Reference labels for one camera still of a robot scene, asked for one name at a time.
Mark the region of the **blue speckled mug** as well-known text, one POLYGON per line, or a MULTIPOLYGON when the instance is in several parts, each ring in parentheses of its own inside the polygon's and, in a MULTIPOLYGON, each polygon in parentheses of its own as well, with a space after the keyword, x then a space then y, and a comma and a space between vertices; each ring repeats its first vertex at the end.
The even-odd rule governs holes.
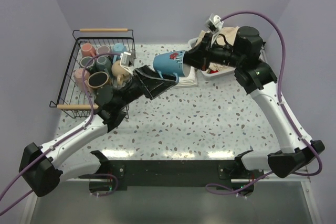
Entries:
POLYGON ((153 68, 161 78, 164 75, 175 77, 175 82, 179 83, 180 77, 188 77, 191 67, 184 63, 186 51, 173 51, 157 55, 153 60, 153 68))

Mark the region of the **tan glazed round mug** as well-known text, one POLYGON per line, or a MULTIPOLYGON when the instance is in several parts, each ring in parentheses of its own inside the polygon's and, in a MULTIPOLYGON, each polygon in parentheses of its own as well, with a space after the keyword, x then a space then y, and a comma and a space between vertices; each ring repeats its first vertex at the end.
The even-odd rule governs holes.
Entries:
POLYGON ((123 83, 126 82, 130 77, 130 73, 121 67, 120 60, 113 63, 111 67, 111 72, 113 76, 117 79, 117 84, 119 86, 122 86, 123 83))

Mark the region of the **light blue faceted mug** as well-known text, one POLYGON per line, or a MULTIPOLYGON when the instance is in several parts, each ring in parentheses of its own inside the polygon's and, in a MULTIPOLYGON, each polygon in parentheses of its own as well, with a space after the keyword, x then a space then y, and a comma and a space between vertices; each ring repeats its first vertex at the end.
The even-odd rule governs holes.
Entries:
POLYGON ((112 53, 115 56, 121 56, 121 54, 123 54, 125 52, 129 52, 129 49, 123 43, 116 43, 112 46, 112 53))

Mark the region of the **grey green faceted mug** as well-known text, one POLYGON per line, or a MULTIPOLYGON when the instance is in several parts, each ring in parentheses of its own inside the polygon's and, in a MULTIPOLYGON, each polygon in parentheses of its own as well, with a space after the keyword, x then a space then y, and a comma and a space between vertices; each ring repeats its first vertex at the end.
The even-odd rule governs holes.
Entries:
POLYGON ((108 72, 109 75, 112 74, 112 62, 107 56, 100 56, 96 60, 96 68, 98 71, 108 72))

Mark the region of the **red inside patterned mug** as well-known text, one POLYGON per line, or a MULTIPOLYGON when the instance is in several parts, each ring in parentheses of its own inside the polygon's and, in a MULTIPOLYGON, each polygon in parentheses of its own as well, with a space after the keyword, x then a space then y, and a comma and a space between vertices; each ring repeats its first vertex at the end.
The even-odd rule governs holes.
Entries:
POLYGON ((98 88, 101 88, 105 85, 110 85, 110 84, 111 84, 111 78, 104 71, 99 71, 99 72, 92 74, 87 80, 87 86, 91 88, 92 90, 96 90, 98 88))

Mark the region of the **purple mug black handle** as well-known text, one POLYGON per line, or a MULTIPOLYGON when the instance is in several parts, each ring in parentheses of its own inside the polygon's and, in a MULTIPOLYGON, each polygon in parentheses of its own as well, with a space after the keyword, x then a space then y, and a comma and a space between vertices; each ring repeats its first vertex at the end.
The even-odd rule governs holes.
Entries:
POLYGON ((101 45, 96 49, 96 55, 99 56, 110 56, 112 53, 111 47, 108 45, 101 45))

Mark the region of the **dark green glossy mug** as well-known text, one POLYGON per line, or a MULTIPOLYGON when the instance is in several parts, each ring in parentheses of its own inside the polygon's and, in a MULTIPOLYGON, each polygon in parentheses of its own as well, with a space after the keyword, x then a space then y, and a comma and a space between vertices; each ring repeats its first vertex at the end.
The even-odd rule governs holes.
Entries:
POLYGON ((92 57, 82 57, 79 64, 81 68, 85 68, 90 74, 97 71, 96 61, 92 57))

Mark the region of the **salmon pink mug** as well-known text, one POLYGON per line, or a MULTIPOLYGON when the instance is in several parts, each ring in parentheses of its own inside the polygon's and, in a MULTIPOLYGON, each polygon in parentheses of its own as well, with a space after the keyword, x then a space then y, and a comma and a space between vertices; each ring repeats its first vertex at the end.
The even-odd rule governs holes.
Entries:
POLYGON ((89 42, 82 44, 80 50, 83 58, 94 57, 97 55, 95 47, 89 42))

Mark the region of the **pale pink mug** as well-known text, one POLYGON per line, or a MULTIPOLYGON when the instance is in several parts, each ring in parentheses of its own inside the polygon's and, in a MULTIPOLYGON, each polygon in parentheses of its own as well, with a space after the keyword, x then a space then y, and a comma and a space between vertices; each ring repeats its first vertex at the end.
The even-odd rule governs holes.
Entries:
POLYGON ((82 80, 82 76, 84 77, 84 80, 88 80, 89 77, 90 77, 90 73, 84 68, 79 68, 79 69, 75 70, 73 75, 74 75, 74 80, 75 80, 75 83, 76 83, 77 87, 82 92, 84 92, 84 85, 83 85, 84 82, 82 80))

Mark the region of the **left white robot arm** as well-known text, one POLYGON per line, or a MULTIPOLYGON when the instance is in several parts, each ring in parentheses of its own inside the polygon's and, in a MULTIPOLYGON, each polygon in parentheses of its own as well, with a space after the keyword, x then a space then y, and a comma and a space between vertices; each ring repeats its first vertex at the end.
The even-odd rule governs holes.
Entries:
POLYGON ((65 174, 61 164, 92 140, 118 127, 128 104, 141 96, 153 100, 178 82, 176 73, 166 74, 143 66, 134 69, 131 80, 123 87, 99 88, 95 99, 98 108, 84 122, 55 140, 41 146, 31 143, 24 148, 19 167, 23 179, 38 197, 49 194, 65 174))

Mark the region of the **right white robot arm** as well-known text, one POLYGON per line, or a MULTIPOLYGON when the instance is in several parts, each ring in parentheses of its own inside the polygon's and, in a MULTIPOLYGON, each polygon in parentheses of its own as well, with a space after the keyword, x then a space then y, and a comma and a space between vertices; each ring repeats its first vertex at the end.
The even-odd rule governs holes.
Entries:
POLYGON ((280 178, 296 174, 325 150, 321 140, 313 140, 302 128, 282 94, 280 82, 270 65, 260 60, 263 39, 253 27, 238 29, 233 45, 212 43, 206 33, 194 48, 184 54, 183 62, 205 70, 211 63, 235 69, 234 76, 246 93, 258 104, 271 125, 280 149, 270 154, 248 151, 234 165, 234 173, 246 178, 255 169, 271 170, 280 178))

